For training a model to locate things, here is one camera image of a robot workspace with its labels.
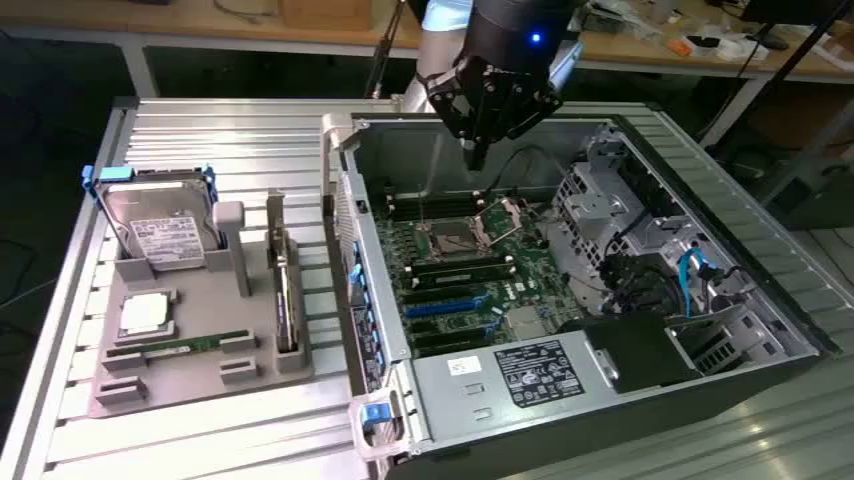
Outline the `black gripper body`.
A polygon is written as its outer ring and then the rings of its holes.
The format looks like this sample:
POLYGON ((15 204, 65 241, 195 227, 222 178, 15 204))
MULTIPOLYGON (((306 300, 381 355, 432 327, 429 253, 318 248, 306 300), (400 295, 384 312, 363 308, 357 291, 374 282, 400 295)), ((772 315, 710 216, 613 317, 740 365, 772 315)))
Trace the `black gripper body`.
POLYGON ((489 76, 548 76, 581 1, 477 1, 469 20, 457 78, 476 110, 489 76))

